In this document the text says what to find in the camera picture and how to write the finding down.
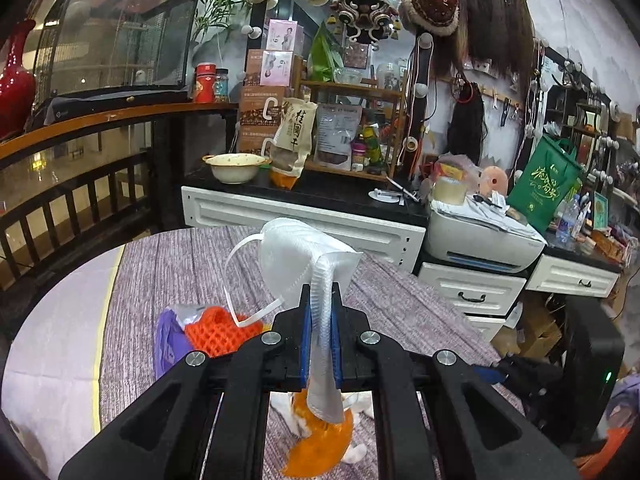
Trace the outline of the purple plastic wrapper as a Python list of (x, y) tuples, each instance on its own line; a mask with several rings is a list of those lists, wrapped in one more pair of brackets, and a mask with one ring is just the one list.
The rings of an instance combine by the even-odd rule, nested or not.
[(154, 335), (153, 350), (155, 379), (160, 379), (193, 350), (173, 310), (167, 309), (160, 314)]

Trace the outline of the orange foam fruit net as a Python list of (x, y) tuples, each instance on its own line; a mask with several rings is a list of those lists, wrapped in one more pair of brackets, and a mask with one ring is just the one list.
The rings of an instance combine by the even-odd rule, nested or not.
[(216, 358), (238, 351), (245, 341), (264, 331), (262, 321), (239, 327), (223, 307), (209, 307), (200, 319), (186, 324), (184, 333), (194, 350)]

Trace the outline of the orange fruit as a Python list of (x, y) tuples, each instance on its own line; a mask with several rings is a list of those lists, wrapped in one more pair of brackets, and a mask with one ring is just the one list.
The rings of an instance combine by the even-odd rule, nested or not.
[(301, 437), (288, 452), (288, 462), (282, 470), (285, 477), (312, 478), (326, 474), (342, 460), (354, 429), (352, 410), (343, 412), (339, 424), (330, 424), (318, 418), (307, 405), (307, 390), (293, 394), (293, 415), (302, 420), (310, 431)]

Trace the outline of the glass display case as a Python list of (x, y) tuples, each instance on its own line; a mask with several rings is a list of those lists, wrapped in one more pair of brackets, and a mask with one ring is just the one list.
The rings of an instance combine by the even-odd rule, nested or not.
[(35, 103), (110, 89), (182, 89), (198, 0), (54, 0), (35, 50)]

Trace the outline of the cream enamel bowl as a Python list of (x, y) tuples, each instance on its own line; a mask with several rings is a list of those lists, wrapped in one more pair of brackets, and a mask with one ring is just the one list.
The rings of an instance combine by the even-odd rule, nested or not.
[(221, 183), (238, 185), (250, 182), (262, 167), (269, 167), (271, 159), (250, 153), (205, 155), (202, 161)]

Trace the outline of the plastic water bottle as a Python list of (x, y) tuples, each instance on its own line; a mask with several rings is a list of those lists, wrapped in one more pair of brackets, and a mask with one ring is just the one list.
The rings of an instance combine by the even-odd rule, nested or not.
[(565, 207), (560, 218), (558, 228), (555, 232), (555, 238), (561, 244), (566, 244), (570, 240), (579, 213), (580, 196), (575, 194), (572, 200)]

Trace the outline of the beige paper snack bag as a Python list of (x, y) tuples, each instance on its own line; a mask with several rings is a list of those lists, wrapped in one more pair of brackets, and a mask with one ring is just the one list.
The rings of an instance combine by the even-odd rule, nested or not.
[(270, 139), (269, 157), (273, 182), (292, 188), (302, 175), (312, 148), (317, 104), (296, 98), (283, 100), (280, 126)]

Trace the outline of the white printer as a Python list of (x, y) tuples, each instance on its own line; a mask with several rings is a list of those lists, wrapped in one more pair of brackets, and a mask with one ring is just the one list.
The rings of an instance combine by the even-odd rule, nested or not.
[(426, 209), (424, 248), (438, 260), (515, 274), (534, 263), (547, 245), (529, 224), (469, 197), (462, 205), (432, 200)]

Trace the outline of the red fur-trimmed hat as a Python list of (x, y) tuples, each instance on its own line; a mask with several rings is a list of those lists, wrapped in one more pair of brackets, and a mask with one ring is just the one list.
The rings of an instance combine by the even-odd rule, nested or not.
[(399, 17), (404, 29), (414, 36), (429, 32), (451, 36), (458, 27), (459, 0), (400, 0)]

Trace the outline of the white face mask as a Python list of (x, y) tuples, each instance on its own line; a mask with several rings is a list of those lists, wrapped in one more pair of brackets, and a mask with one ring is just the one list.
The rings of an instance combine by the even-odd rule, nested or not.
[(231, 255), (251, 242), (259, 244), (258, 263), (262, 279), (273, 300), (245, 320), (240, 320), (222, 281), (224, 298), (235, 324), (245, 327), (261, 320), (278, 307), (295, 307), (309, 287), (303, 305), (303, 376), (308, 408), (330, 424), (343, 420), (343, 400), (338, 378), (337, 322), (332, 320), (332, 289), (348, 289), (361, 252), (313, 226), (291, 218), (277, 218), (264, 224), (259, 233), (243, 238)]

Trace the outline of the grey foil snack pouch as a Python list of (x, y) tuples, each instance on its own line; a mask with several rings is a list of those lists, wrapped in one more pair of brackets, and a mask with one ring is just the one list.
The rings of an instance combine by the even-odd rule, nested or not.
[(320, 104), (316, 117), (314, 161), (323, 167), (352, 169), (352, 142), (356, 139), (362, 107)]

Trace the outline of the wooden railing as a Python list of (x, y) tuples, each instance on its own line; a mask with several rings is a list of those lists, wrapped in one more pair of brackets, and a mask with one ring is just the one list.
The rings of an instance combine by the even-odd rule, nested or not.
[(48, 287), (73, 266), (145, 230), (182, 228), (184, 136), (189, 115), (219, 116), (224, 120), (224, 137), (229, 139), (238, 108), (230, 103), (126, 107), (30, 132), (24, 140), (26, 146), (41, 148), (54, 140), (77, 140), (148, 122), (152, 141), (139, 153), (104, 162), (2, 214), (2, 231), (18, 226), (25, 240), (23, 246), (13, 249), (8, 234), (2, 234), (2, 295)]

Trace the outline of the green shopping bag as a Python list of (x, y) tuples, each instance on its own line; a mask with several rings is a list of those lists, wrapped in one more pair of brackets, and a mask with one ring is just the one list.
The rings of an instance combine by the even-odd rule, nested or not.
[(506, 203), (524, 214), (541, 234), (547, 231), (559, 203), (582, 174), (576, 154), (577, 148), (570, 140), (555, 141), (544, 134), (506, 198)]

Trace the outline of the red tin can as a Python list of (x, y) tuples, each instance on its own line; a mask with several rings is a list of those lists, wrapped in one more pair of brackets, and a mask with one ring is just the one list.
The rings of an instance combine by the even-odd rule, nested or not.
[(193, 102), (207, 104), (215, 102), (216, 65), (200, 63), (194, 73)]

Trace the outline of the red ceramic vase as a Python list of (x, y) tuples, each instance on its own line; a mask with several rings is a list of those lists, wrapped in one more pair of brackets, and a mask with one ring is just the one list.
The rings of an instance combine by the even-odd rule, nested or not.
[(32, 110), (35, 99), (35, 76), (23, 65), (23, 53), (28, 34), (36, 22), (29, 18), (18, 23), (12, 32), (6, 66), (1, 73), (0, 134), (4, 140), (20, 133)]

